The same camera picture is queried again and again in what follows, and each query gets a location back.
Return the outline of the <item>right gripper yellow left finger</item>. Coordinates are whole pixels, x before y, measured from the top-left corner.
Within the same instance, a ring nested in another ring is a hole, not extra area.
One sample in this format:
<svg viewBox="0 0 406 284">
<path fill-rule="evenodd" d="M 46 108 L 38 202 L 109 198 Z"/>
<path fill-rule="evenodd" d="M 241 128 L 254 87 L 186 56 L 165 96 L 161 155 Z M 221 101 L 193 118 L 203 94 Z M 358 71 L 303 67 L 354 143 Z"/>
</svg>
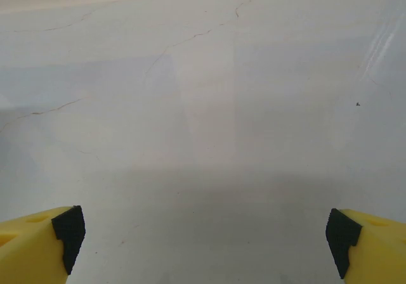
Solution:
<svg viewBox="0 0 406 284">
<path fill-rule="evenodd" d="M 66 283 L 86 234 L 79 205 L 1 223 L 1 283 Z"/>
</svg>

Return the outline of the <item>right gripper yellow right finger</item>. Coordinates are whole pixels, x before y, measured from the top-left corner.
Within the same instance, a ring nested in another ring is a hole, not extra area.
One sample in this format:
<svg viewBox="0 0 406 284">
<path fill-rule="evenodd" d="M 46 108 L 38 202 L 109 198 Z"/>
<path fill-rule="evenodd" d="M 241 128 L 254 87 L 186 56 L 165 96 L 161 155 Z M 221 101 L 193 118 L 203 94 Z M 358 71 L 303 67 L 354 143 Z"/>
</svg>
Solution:
<svg viewBox="0 0 406 284">
<path fill-rule="evenodd" d="M 405 283 L 405 224 L 333 208 L 325 236 L 345 283 Z"/>
</svg>

